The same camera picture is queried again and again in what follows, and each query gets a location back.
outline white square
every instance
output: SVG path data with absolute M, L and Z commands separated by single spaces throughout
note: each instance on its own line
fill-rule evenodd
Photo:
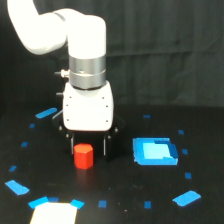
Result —
M 77 208 L 68 203 L 44 203 L 38 205 L 30 224 L 74 224 Z
M 143 151 L 145 159 L 173 158 L 166 144 L 143 143 Z

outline red cube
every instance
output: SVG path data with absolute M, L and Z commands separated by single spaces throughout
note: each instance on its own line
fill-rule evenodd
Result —
M 90 144 L 74 146 L 74 163 L 79 169 L 89 169 L 93 166 L 93 147 Z

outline silver metal ring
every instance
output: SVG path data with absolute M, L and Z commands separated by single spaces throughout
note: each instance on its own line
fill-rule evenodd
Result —
M 94 89 L 106 84 L 106 70 L 100 74 L 77 74 L 69 72 L 69 82 L 79 89 Z
M 106 84 L 106 56 L 78 59 L 69 56 L 69 82 L 80 89 L 94 89 Z
M 78 59 L 69 56 L 69 69 L 73 73 L 99 74 L 106 70 L 106 56 L 93 59 Z

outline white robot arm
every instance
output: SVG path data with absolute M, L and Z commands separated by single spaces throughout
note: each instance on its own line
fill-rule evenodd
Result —
M 73 131 L 109 130 L 113 97 L 106 81 L 105 21 L 73 9 L 39 15 L 33 0 L 7 2 L 12 24 L 28 51 L 42 55 L 68 44 L 69 70 L 63 72 L 69 77 L 63 98 L 65 127 Z

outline black table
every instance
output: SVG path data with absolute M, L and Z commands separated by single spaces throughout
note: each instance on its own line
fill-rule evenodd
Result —
M 44 196 L 85 202 L 77 224 L 223 223 L 223 109 L 115 106 L 127 125 L 114 139 L 111 162 L 103 158 L 101 133 L 76 136 L 76 143 L 94 147 L 95 164 L 84 171 L 74 167 L 70 141 L 53 127 L 52 116 L 35 118 L 52 106 L 11 105 L 0 118 L 0 223 L 29 223 L 33 210 L 28 202 Z M 169 137 L 178 150 L 178 165 L 138 165 L 132 140 L 140 137 Z M 24 141 L 28 146 L 22 148 Z M 9 172 L 12 165 L 17 169 Z M 185 172 L 192 173 L 192 180 L 185 179 Z M 9 180 L 26 186 L 29 193 L 17 196 L 6 187 Z M 202 198 L 184 208 L 172 202 L 189 190 Z M 106 200 L 107 207 L 98 208 L 99 200 Z M 151 209 L 144 208 L 145 201 L 151 201 Z

